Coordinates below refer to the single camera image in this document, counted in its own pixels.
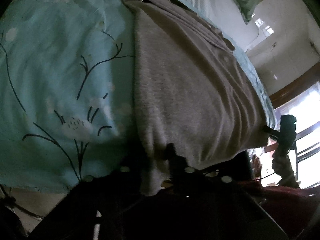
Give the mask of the right hand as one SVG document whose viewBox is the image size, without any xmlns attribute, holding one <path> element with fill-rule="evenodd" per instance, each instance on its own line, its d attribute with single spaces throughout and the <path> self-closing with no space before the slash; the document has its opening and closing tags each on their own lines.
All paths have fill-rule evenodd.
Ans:
<svg viewBox="0 0 320 240">
<path fill-rule="evenodd" d="M 281 157 L 275 153 L 272 155 L 272 158 L 272 168 L 275 174 L 281 177 L 278 185 L 299 189 L 290 159 L 287 156 Z"/>
</svg>

